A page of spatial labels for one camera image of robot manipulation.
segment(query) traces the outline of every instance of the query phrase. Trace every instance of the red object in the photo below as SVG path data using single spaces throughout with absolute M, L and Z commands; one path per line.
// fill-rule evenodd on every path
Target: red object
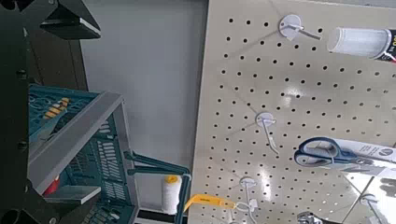
M 60 183 L 61 183 L 61 180 L 59 179 L 59 176 L 57 176 L 56 179 L 46 189 L 46 191 L 44 191 L 43 196 L 47 196 L 47 195 L 55 192 L 59 188 Z

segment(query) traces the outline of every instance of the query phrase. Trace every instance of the blue basket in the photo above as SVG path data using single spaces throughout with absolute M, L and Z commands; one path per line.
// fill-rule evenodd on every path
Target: blue basket
M 128 223 L 134 208 L 108 203 L 97 203 L 81 224 Z
M 53 133 L 59 132 L 76 114 L 98 94 L 60 88 L 31 85 L 29 90 L 29 134 L 43 132 L 41 125 L 50 106 L 62 98 L 69 98 L 66 112 L 57 121 Z M 71 185 L 100 186 L 101 199 L 83 223 L 128 223 L 134 205 L 128 191 L 126 175 L 111 115 L 65 168 L 67 182 Z
M 42 119 L 52 105 L 58 104 L 62 98 L 69 98 L 67 113 L 55 127 L 58 132 L 68 121 L 89 104 L 98 94 L 86 91 L 72 91 L 61 88 L 30 85 L 29 87 L 29 136 L 40 132 Z

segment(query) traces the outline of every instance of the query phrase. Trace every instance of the label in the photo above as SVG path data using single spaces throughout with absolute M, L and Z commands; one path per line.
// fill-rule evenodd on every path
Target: label
M 390 44 L 385 52 L 377 58 L 379 61 L 396 63 L 396 30 L 390 31 Z

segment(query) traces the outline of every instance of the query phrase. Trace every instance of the paint roller cover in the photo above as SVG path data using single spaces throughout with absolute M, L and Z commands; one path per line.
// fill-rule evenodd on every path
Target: paint roller cover
M 178 175 L 167 175 L 163 179 L 163 212 L 168 215 L 177 213 L 178 194 L 181 178 Z

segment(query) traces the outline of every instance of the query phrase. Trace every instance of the pegboard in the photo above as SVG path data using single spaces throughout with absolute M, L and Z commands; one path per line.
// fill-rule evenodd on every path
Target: pegboard
M 321 135 L 394 144 L 396 67 L 329 53 L 326 42 L 337 26 L 390 28 L 395 13 L 286 0 L 211 1 L 191 194 L 245 203 L 238 182 L 247 175 L 259 183 L 249 190 L 259 202 L 253 213 L 258 223 L 295 223 L 307 210 L 334 221 L 346 218 L 360 195 L 350 180 L 333 170 L 301 167 L 293 154 L 305 139 Z M 288 14 L 299 15 L 305 30 L 322 40 L 281 36 L 277 26 Z M 255 123 L 263 111 L 275 116 L 269 132 L 279 155 Z M 368 179 L 359 181 L 361 187 Z M 358 217 L 367 210 L 353 212 Z M 232 221 L 251 223 L 236 210 L 193 205 L 189 211 L 194 224 Z

